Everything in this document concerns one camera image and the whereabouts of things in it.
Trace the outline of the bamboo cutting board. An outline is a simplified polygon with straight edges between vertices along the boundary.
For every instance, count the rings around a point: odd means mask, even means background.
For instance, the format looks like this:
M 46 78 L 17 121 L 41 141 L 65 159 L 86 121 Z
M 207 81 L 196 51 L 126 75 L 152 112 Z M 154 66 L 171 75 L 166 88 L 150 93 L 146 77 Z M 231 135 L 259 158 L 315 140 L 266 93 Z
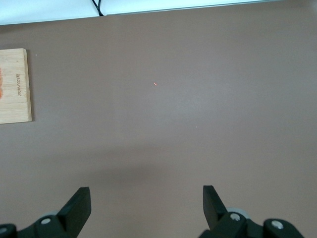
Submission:
M 32 121 L 27 51 L 0 50 L 0 124 Z

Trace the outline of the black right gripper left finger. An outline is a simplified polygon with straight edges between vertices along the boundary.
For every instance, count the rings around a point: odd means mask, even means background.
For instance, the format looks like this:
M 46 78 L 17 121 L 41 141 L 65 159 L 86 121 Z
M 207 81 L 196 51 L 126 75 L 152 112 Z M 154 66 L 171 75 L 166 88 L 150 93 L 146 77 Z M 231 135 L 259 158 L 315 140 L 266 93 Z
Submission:
M 55 215 L 39 218 L 22 230 L 15 224 L 0 224 L 0 238 L 77 238 L 90 214 L 90 189 L 81 187 Z

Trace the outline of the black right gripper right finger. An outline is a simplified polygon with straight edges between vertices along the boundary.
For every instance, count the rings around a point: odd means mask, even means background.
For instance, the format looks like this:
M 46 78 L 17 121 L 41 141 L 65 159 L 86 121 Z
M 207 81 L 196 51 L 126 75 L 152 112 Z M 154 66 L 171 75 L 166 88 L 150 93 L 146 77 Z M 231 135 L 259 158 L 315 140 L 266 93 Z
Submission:
M 200 238 L 304 238 L 286 220 L 266 219 L 258 225 L 238 211 L 228 211 L 212 185 L 203 187 L 203 211 L 209 229 Z

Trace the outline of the brown table mat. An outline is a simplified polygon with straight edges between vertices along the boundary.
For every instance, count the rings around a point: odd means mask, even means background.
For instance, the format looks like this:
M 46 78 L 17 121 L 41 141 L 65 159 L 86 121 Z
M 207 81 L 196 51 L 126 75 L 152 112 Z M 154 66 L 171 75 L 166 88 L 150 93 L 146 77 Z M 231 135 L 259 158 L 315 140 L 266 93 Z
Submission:
M 317 238 L 317 0 L 0 26 L 11 48 L 33 121 L 0 124 L 0 224 L 87 186 L 78 238 L 197 238 L 213 185 Z

